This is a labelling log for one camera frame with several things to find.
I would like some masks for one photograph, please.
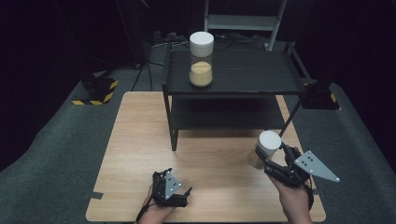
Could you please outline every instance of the black shelf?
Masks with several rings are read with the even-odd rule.
[[[291,45],[284,51],[214,51],[212,62],[212,83],[195,87],[189,80],[190,52],[168,45],[163,99],[174,151],[179,130],[280,130],[282,135],[311,87],[304,85],[301,77],[310,78]],[[277,95],[300,96],[286,121]]]
[[[305,90],[286,51],[214,51],[213,81],[204,88],[190,84],[188,51],[171,51],[166,60],[163,85],[170,95],[299,95]]]
[[[176,130],[280,130],[285,125],[275,96],[173,96],[171,118]]]

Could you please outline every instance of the black cable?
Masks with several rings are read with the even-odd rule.
[[[149,78],[149,90],[152,91],[152,78],[151,78],[151,71],[149,70],[149,63],[148,63],[148,78]]]
[[[160,64],[160,63],[154,63],[154,62],[152,62],[152,61],[148,61],[148,63],[155,64],[155,65],[162,66],[162,67],[164,67],[164,66],[165,66],[165,65],[163,65],[163,64]]]
[[[101,62],[101,63],[106,63],[106,64],[108,64],[108,65],[111,65],[111,66],[114,66],[114,67],[118,67],[118,68],[132,68],[132,67],[128,67],[128,66],[122,66],[122,65],[118,65],[118,64],[106,62],[106,61],[104,61],[104,60],[101,60],[101,59],[99,59],[99,58],[94,57],[93,55],[91,55],[90,53],[88,53],[87,51],[85,51],[85,50],[78,44],[77,39],[76,39],[76,37],[74,36],[73,31],[72,31],[72,29],[71,29],[70,26],[69,26],[69,23],[67,23],[66,17],[64,16],[64,14],[63,14],[62,11],[61,11],[61,8],[59,7],[58,1],[55,0],[54,2],[55,2],[55,5],[56,5],[56,8],[58,9],[59,14],[60,14],[61,17],[62,17],[62,20],[64,21],[64,25],[66,26],[67,31],[68,31],[68,32],[70,33],[70,35],[72,36],[73,41],[74,41],[74,43],[75,43],[75,45],[76,45],[76,47],[78,48],[79,51],[81,51],[81,52],[84,53],[85,55],[87,55],[87,56],[89,56],[90,58],[93,58],[93,59],[95,59],[96,61]]]
[[[229,35],[229,37],[230,37],[230,39],[231,39],[231,43],[227,46],[227,47],[225,47],[225,48],[223,48],[223,49],[214,49],[214,50],[225,50],[225,49],[227,49],[227,48],[229,48],[230,46],[232,46],[233,45],[233,37],[231,36],[231,35]]]
[[[139,73],[137,74],[137,78],[136,78],[136,80],[134,81],[134,85],[132,86],[132,88],[131,88],[131,91],[134,91],[134,86],[136,85],[136,83],[137,83],[137,80],[139,79],[139,77],[140,77],[140,74],[142,73],[142,70],[143,70],[143,64],[142,65],[140,65],[140,71],[139,71]]]

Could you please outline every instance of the metal bracket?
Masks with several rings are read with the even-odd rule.
[[[298,167],[310,175],[315,175],[333,182],[340,182],[338,178],[312,151],[306,151],[294,161]]]
[[[180,188],[181,184],[170,171],[166,172],[165,199],[168,200]]]

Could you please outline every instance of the tabletop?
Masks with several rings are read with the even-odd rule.
[[[282,113],[288,110],[277,96]],[[261,131],[180,131],[177,151],[172,151],[164,109],[163,93],[127,92],[120,104],[106,154],[91,198],[89,221],[134,221],[148,189],[152,174],[173,168],[182,183],[178,194],[192,187],[185,208],[178,208],[166,222],[281,222],[286,221],[276,188],[263,170],[248,162]],[[301,149],[292,126],[282,141]],[[273,161],[284,165],[279,150]],[[310,211],[314,221],[326,214],[315,195]]]

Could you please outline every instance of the hand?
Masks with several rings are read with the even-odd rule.
[[[148,189],[148,196],[143,201],[142,207],[148,203],[151,192],[152,185]],[[160,207],[153,199],[149,205],[148,211],[139,220],[140,224],[161,224],[176,209],[175,207]]]
[[[291,224],[312,224],[308,209],[308,194],[303,186],[297,189],[284,186],[271,176],[268,176],[279,191],[279,200]]]

